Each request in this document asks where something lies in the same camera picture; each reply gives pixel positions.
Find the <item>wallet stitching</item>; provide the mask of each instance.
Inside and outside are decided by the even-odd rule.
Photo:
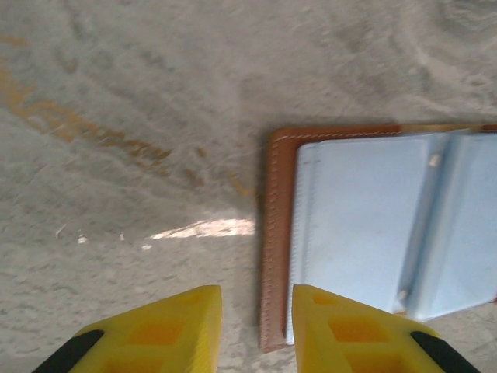
[[[269,159],[271,160],[271,179],[270,179],[270,186],[269,186],[269,217],[268,217],[268,242],[267,246],[271,247],[274,244],[274,224],[275,224],[275,218],[276,218],[276,202],[277,202],[277,188],[278,188],[278,178],[277,178],[277,172],[278,172],[278,155],[279,155],[279,142],[282,140],[286,139],[291,139],[291,138],[329,138],[330,135],[337,137],[337,138],[355,138],[359,136],[375,136],[375,135],[382,135],[382,136],[388,136],[388,135],[393,135],[393,134],[399,134],[398,131],[396,132],[360,132],[360,133],[346,133],[346,132],[339,132],[336,134],[299,134],[299,135],[284,135],[279,138],[276,138],[273,142],[273,145],[271,147],[271,156]],[[273,268],[273,251],[269,250],[267,251],[267,257],[265,258],[266,263],[270,263],[271,267],[270,269]],[[273,293],[273,281],[271,276],[269,276],[269,279],[265,279],[263,281],[265,283],[265,287],[262,287],[263,289],[266,289],[265,295],[262,297],[261,304],[264,305],[264,308],[262,310],[262,322],[264,327],[262,328],[264,337],[261,338],[262,346],[266,346],[267,342],[269,341],[269,315],[268,315],[268,308],[266,305],[271,299],[271,295]]]

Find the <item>black rubber tip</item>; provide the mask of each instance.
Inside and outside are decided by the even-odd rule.
[[[424,332],[412,332],[411,336],[446,373],[480,373],[445,340]]]
[[[69,373],[102,336],[102,330],[92,330],[81,336],[73,336],[33,373]]]

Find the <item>wallet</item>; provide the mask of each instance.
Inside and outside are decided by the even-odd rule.
[[[361,232],[364,232],[364,227],[350,225],[353,223],[354,218],[357,219],[357,216],[349,216],[349,221],[347,221],[344,218],[345,215],[340,218],[339,214],[335,214],[335,220],[331,221],[331,225],[337,225],[334,229],[333,227],[330,228],[330,222],[326,222],[325,219],[330,218],[330,215],[333,214],[329,214],[329,209],[326,205],[329,200],[326,200],[326,198],[331,198],[335,202],[342,201],[342,206],[339,206],[340,203],[335,206],[338,209],[336,212],[350,206],[350,203],[358,204],[361,207],[364,204],[374,205],[373,201],[367,200],[365,196],[373,195],[375,198],[380,199],[376,201],[376,204],[383,202],[388,203],[390,206],[393,202],[392,208],[389,209],[389,214],[377,218],[371,215],[369,217],[364,216],[361,218],[362,220],[359,220],[360,224],[372,225],[368,227],[368,232],[373,234],[371,239],[375,238],[374,234],[384,238],[388,237],[389,247],[387,249],[383,248],[383,250],[390,251],[388,251],[389,255],[381,254],[383,257],[378,260],[377,256],[380,255],[378,250],[381,240],[373,240],[368,246],[368,254],[363,255],[361,253],[358,260],[361,263],[370,263],[371,265],[366,273],[359,275],[363,276],[363,278],[368,276],[370,284],[366,289],[360,289],[360,293],[365,298],[357,300],[369,302],[369,304],[381,309],[397,312],[405,308],[405,303],[407,302],[405,298],[408,298],[412,309],[417,310],[418,318],[425,317],[423,313],[434,315],[433,312],[437,309],[447,309],[446,306],[439,307],[434,305],[433,302],[423,305],[424,300],[432,296],[429,294],[436,293],[435,289],[432,289],[431,293],[426,291],[427,288],[430,288],[430,284],[423,284],[420,281],[416,285],[418,286],[417,288],[412,286],[412,279],[417,276],[416,274],[419,271],[427,273],[426,277],[424,277],[426,279],[430,279],[430,276],[433,276],[433,273],[438,271],[433,265],[423,266],[421,264],[420,248],[426,237],[426,224],[424,221],[427,217],[432,216],[433,198],[435,198],[438,186],[442,183],[444,177],[448,177],[440,172],[442,168],[440,165],[446,164],[449,157],[445,153],[449,151],[449,148],[455,146],[455,143],[458,143],[456,139],[452,138],[462,139],[473,136],[471,138],[475,139],[475,136],[480,135],[467,135],[466,133],[468,131],[485,133],[496,129],[497,126],[492,125],[412,125],[403,127],[382,125],[367,127],[289,127],[273,133],[269,141],[266,215],[262,252],[260,312],[260,347],[262,350],[269,352],[284,347],[293,340],[291,324],[287,324],[287,317],[290,315],[288,304],[291,302],[288,297],[289,288],[293,283],[311,283],[315,280],[326,284],[330,283],[330,276],[333,277],[333,269],[330,270],[329,262],[326,262],[329,258],[326,255],[323,256],[323,253],[326,253],[327,250],[319,251],[320,249],[316,248],[322,248],[325,244],[336,247],[336,245],[343,243],[343,240],[353,237],[352,235],[347,238],[346,235],[351,235],[354,229],[357,232],[362,229]],[[461,130],[463,132],[423,134],[423,132],[451,130]],[[331,143],[341,143],[343,146],[341,146],[342,150],[340,152],[343,149],[345,149],[345,152],[343,154],[336,153],[336,147],[327,144],[329,140],[331,140]],[[364,154],[361,156],[356,151],[359,144],[362,144],[361,148],[363,148],[362,141],[368,144],[371,143],[372,148],[370,151],[373,151],[373,154],[376,154],[377,157],[367,156],[366,158],[368,158],[368,162],[374,163],[377,171],[379,170],[382,173],[375,172],[372,164],[368,164],[356,167],[354,172],[346,175],[351,168],[354,169],[349,167],[354,164],[353,157],[356,157],[356,161],[358,160],[357,157],[361,157],[361,162],[364,161]],[[384,152],[384,148],[381,149],[381,147],[384,147],[385,142],[393,149],[390,154]],[[298,151],[300,152],[298,157],[299,175],[297,177],[297,190],[295,190]],[[340,162],[333,162],[333,159],[338,159]],[[385,162],[386,164],[391,163],[392,167],[382,167]],[[340,168],[344,168],[342,171],[348,170],[342,176],[349,177],[349,182],[342,180],[343,185],[327,185],[329,180],[340,180],[339,176],[342,172]],[[366,177],[363,172],[365,169],[368,169],[367,174],[369,177],[376,180],[376,183],[371,185],[376,190],[370,190],[367,194],[364,194],[362,196],[363,200],[353,202],[343,200],[343,192],[347,191],[351,185],[361,187],[361,182],[358,182],[360,178],[357,179],[357,177],[361,175]],[[388,174],[389,169],[401,170],[401,172]],[[397,190],[394,187],[395,185],[402,193],[382,192],[385,189],[381,188],[388,187],[391,191]],[[357,197],[357,190],[355,193],[352,193],[352,190],[350,192],[350,196]],[[295,209],[293,204],[294,197],[296,201]],[[292,237],[290,237],[292,222],[294,230]],[[388,228],[392,222],[397,224],[395,231],[398,234],[395,237],[390,237],[386,232],[382,232],[382,228]],[[436,236],[435,233],[430,232],[430,235],[432,234],[433,237]],[[330,240],[330,235],[332,235],[333,244],[327,241]],[[309,247],[309,242],[313,249],[302,249]],[[293,246],[292,255],[295,256],[291,269],[289,268],[290,245]],[[426,257],[423,263],[432,262],[430,258]],[[356,284],[364,284],[364,281],[356,280],[357,274],[352,274],[345,269],[344,267],[334,269],[339,271],[335,273],[335,278],[340,279],[341,286],[343,285],[344,288],[351,287],[349,289],[351,291],[354,286],[357,286]],[[346,281],[347,276],[349,278],[354,277],[355,281]],[[384,291],[384,294],[378,296],[379,291]],[[435,296],[434,298],[442,301],[443,297]]]

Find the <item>brown leather wallet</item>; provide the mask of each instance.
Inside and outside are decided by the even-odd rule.
[[[402,132],[451,131],[496,132],[497,125],[413,124],[361,127],[285,127],[272,133],[267,156],[265,222],[262,248],[262,294],[260,348],[270,352],[285,347],[287,324],[288,261],[295,161],[300,146],[340,138],[395,136]]]

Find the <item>concrete floor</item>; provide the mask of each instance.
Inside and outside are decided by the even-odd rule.
[[[257,347],[267,133],[497,120],[495,0],[1,0],[0,17],[2,372],[211,283],[219,371],[296,371],[293,349]],[[429,324],[495,371],[497,306]]]

